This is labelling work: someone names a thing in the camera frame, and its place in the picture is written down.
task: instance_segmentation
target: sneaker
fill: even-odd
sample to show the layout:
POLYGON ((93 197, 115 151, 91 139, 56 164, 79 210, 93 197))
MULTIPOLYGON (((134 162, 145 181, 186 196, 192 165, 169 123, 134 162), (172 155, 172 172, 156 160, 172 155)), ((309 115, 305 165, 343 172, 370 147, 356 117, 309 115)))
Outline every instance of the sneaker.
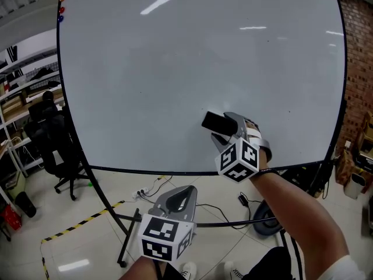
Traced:
POLYGON ((224 264, 224 276, 226 280, 240 280, 244 276, 234 266, 232 261, 227 261, 224 264))
POLYGON ((186 280, 194 280, 197 275, 197 266, 194 262, 187 262, 184 264, 182 271, 180 274, 184 277, 186 280))

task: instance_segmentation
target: black shorts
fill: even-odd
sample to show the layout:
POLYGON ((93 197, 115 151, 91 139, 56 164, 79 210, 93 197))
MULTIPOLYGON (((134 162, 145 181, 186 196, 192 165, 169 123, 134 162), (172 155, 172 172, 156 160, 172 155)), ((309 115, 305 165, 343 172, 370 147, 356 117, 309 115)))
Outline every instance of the black shorts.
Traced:
MULTIPOLYGON (((156 270, 159 270, 158 264, 156 262, 155 264, 156 270)), ((167 264, 163 279, 185 280, 171 264, 167 264)), ((269 250, 262 260, 260 260, 260 262, 254 266, 249 274, 245 275, 242 280, 263 279, 293 279, 293 276, 291 276, 291 257, 286 248, 276 247, 269 250)))

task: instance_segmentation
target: wheel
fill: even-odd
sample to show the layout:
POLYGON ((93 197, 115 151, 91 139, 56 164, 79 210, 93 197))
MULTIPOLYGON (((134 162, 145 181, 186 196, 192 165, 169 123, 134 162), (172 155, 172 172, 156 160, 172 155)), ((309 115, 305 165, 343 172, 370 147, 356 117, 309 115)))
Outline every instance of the wheel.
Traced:
MULTIPOLYGON (((274 217, 274 214, 267 203, 263 201, 254 214, 254 220, 272 217, 274 217)), ((262 236, 273 236, 282 229, 282 226, 277 220, 272 220, 264 223, 256 223, 254 224, 254 229, 262 236)))

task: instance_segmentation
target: whiteboard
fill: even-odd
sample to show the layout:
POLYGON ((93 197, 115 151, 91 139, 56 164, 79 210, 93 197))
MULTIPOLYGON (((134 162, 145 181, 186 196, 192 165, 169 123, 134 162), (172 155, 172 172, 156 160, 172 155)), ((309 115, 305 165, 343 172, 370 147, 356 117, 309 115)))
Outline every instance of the whiteboard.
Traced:
POLYGON ((272 167, 324 160, 344 90, 337 0, 61 6, 61 79, 89 165, 215 172, 207 111, 259 124, 272 167))

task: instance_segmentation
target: red brick wall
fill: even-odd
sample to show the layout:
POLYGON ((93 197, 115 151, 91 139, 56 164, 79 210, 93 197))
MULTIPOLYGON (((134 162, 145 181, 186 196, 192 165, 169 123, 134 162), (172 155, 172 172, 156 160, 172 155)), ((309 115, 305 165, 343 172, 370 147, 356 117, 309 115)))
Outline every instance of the red brick wall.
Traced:
POLYGON ((354 143, 368 110, 373 112, 373 5, 363 0, 340 0, 347 36, 346 115, 336 154, 346 140, 354 143))

